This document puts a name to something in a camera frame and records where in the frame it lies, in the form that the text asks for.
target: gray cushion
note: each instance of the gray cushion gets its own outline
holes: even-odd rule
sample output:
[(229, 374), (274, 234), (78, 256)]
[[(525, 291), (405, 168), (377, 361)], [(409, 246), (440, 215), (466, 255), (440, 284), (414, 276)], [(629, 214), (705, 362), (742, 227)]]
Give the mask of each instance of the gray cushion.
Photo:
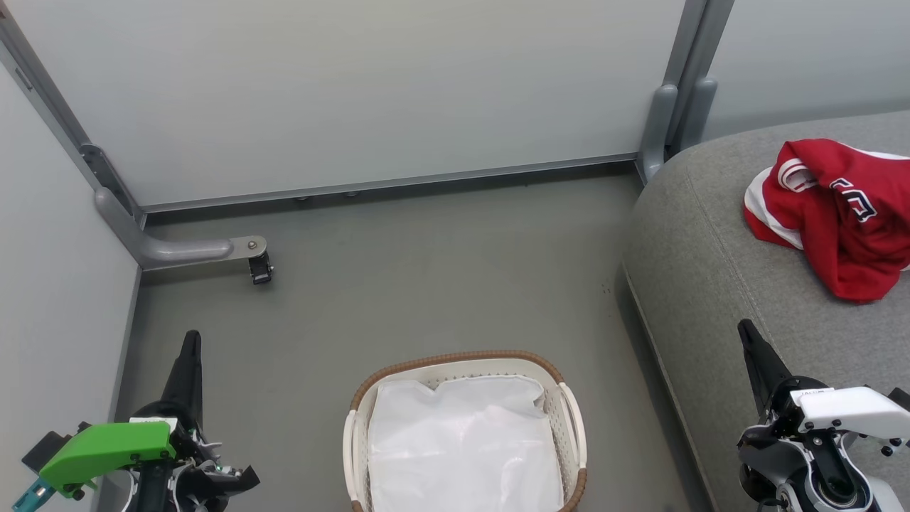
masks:
[[(743, 194), (786, 140), (832, 138), (910, 155), (910, 111), (800, 123), (716, 139), (671, 159), (645, 187), (624, 263), (699, 468), (723, 512), (753, 511), (735, 444), (757, 416), (736, 324), (752, 318), (794, 374), (835, 387), (910, 391), (910, 276), (884, 300), (835, 299), (799, 251), (757, 240)], [(910, 456), (851, 451), (910, 506)]]

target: caster wheel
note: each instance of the caster wheel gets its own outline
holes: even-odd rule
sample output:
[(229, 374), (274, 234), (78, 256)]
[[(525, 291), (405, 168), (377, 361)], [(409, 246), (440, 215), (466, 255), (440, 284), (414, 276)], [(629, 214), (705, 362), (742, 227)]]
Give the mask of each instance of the caster wheel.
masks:
[(272, 280), (272, 271), (275, 267), (268, 260), (268, 251), (261, 256), (249, 259), (249, 275), (253, 278), (253, 284), (263, 284)]

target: brown basket rim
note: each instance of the brown basket rim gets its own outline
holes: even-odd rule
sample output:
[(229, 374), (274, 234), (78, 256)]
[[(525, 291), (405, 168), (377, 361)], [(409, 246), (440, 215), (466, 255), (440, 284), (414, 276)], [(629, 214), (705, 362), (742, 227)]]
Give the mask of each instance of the brown basket rim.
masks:
[[(525, 352), (523, 350), (487, 350), (477, 352), (449, 353), (444, 355), (435, 355), (433, 357), (424, 357), (422, 359), (415, 359), (413, 361), (407, 361), (406, 363), (393, 364), (392, 366), (386, 366), (373, 375), (370, 375), (367, 380), (363, 381), (363, 384), (360, 385), (360, 388), (358, 388), (357, 392), (354, 394), (354, 399), (350, 403), (350, 410), (358, 410), (360, 408), (360, 402), (363, 401), (363, 397), (367, 395), (367, 391), (370, 389), (370, 387), (372, 387), (380, 380), (388, 377), (389, 375), (400, 374), (401, 372), (407, 372), (408, 370), (414, 370), (416, 368), (423, 368), (424, 366), (483, 359), (524, 359), (525, 361), (535, 363), (546, 370), (547, 373), (553, 377), (553, 380), (556, 381), (556, 384), (562, 384), (565, 382), (562, 379), (562, 374), (560, 374), (559, 370), (556, 369), (556, 366), (553, 366), (553, 363), (547, 361), (543, 357), (540, 357), (533, 352)], [(583, 467), (582, 469), (578, 470), (578, 479), (575, 482), (575, 490), (572, 491), (569, 500), (565, 505), (562, 506), (562, 508), (558, 510), (558, 512), (572, 512), (572, 510), (578, 506), (579, 502), (581, 502), (581, 496), (584, 494), (584, 488), (587, 483), (588, 470), (587, 468)], [(351, 508), (353, 508), (354, 512), (366, 512), (363, 506), (357, 500), (351, 502)]]

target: white bag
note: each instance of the white bag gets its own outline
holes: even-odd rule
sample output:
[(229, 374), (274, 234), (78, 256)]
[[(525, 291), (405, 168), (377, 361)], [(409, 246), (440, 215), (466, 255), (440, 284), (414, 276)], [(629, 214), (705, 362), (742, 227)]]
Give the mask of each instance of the white bag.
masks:
[(543, 387), (521, 375), (379, 386), (374, 512), (555, 512), (564, 504)]

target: laundry basket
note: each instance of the laundry basket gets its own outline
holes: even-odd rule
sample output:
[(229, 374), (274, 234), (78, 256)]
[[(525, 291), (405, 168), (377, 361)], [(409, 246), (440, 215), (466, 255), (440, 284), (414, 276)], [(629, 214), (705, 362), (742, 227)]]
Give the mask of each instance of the laundry basket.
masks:
[(581, 411), (562, 375), (535, 353), (489, 351), (453, 353), (395, 364), (370, 376), (354, 395), (344, 424), (344, 477), (354, 512), (372, 512), (369, 492), (367, 429), (379, 385), (390, 381), (418, 381), (432, 389), (440, 383), (483, 375), (524, 375), (543, 386), (543, 412), (550, 419), (560, 464), (563, 507), (571, 512), (581, 501), (588, 479), (588, 446)]

